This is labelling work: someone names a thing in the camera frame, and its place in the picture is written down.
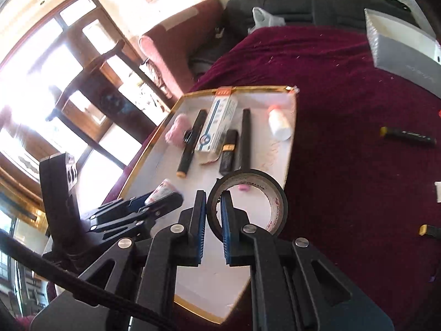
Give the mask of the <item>white red label bottle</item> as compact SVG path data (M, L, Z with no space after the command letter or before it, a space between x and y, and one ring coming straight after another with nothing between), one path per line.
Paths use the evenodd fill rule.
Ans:
M179 194L179 190L170 181L170 179L166 178L147 197L147 199L144 201L144 205L150 205L150 204L152 204L160 199L163 199L166 196L169 196L173 193Z

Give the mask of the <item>black tape roll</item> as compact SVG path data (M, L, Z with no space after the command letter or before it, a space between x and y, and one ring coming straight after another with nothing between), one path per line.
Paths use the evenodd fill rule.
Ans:
M251 222L272 235L282 232L289 214L286 194L278 181L260 170L237 170L218 179L209 193L206 219L218 240L222 240L221 194L228 191L233 205L248 213Z

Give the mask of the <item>black gold lipstick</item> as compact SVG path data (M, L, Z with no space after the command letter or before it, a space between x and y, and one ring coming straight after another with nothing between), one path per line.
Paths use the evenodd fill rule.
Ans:
M228 129L224 138L220 154L219 173L222 176L232 172L235 164L235 151L238 142L238 131L236 129Z

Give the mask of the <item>pink powder puff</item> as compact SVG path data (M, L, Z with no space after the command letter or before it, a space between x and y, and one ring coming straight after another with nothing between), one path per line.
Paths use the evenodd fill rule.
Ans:
M186 114L179 114L165 135L166 142L173 146L184 147L186 133L190 131L191 128L192 126L188 116Z

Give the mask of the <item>black pen yellow end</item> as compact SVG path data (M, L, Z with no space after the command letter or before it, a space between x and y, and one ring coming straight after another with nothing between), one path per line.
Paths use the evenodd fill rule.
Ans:
M394 138L399 140L408 140L413 143L422 143L424 145L436 146L437 140L435 138L421 135L416 132L409 132L401 129L392 129L386 126L380 128L380 136L382 138Z

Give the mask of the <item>black marker orange cap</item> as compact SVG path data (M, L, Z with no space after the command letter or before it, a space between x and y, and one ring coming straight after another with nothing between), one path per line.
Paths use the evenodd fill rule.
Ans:
M185 178L188 174L193 159L194 149L197 145L204 123L206 122L207 115L208 112L205 109L199 110L192 128L185 133L185 148L176 171L176 175L179 178Z

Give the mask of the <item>black pen in tray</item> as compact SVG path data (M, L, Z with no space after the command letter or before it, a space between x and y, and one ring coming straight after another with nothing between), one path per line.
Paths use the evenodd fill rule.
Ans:
M240 140L240 168L250 169L250 147L251 147L251 113L249 108L242 112L241 140Z

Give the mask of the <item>dark wooden chair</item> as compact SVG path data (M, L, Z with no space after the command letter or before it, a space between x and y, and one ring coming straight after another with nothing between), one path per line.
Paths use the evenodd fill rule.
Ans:
M153 82L139 66L123 52L124 40L118 40L115 46L104 54L94 58L61 93L51 114L46 117L48 121L58 118L72 132L81 138L88 146L108 158L118 167L124 169L126 165L108 150L90 137L68 117L62 110L74 92L81 92L93 106L98 108L111 122L129 133L134 139L142 143L154 131L156 124L144 114L133 102L125 97L118 88L101 71L108 59L117 56L131 70L133 70L146 84L153 86Z

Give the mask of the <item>gold rimmed white tray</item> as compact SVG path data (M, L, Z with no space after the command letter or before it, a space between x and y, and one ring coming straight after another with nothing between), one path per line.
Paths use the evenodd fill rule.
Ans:
M298 92L297 87L289 86L235 87L232 90L238 100L232 127L240 129L244 108L250 109L252 114L252 168L269 174L281 186L285 185L288 176L293 140L274 138L268 124L268 108L276 105L294 125ZM130 199L146 194L167 178L183 194L181 208L187 209L193 205L198 190L211 191L221 178L219 164L201 165L193 160L187 177L179 178L176 170L182 150L166 143L165 133L179 114L186 114L189 120L194 121L200 110L210 109L214 94L213 89L202 90L180 98L142 152L123 185L120 197ZM222 242L206 228L202 263L197 268L178 269L174 300L197 316L221 324L241 298L249 278L248 268L226 265Z

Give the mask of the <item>white bottle orange cap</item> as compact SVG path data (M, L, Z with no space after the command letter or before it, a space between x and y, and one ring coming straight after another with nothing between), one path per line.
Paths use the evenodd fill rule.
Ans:
M293 129L282 110L275 105L268 109L268 124L277 140L285 141L293 135Z

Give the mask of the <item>maroon velvet tablecloth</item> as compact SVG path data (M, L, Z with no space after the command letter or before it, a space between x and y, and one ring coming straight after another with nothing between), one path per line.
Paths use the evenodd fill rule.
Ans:
M366 35L263 28L218 59L194 90L295 86L297 121L282 238L308 238L392 319L440 328L440 148L380 137L384 126L440 137L440 100L374 67Z

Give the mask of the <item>white blue ointment box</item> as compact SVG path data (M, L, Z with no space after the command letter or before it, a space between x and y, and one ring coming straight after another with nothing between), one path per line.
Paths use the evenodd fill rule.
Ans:
M238 101L232 87L220 87L214 94L209 114L197 140L195 152L199 156L217 156L230 128Z

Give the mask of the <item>white plastic bag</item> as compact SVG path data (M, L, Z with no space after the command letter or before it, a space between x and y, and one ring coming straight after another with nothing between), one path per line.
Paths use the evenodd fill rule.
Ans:
M252 9L254 26L248 29L248 34L252 34L261 28L271 28L285 26L286 21L283 17L277 17L269 14L266 10L260 7L254 7Z

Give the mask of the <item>grey shoe box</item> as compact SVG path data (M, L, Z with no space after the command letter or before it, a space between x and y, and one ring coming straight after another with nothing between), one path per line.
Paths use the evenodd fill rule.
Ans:
M440 44L414 25L365 9L365 25L375 67L401 76L440 96Z

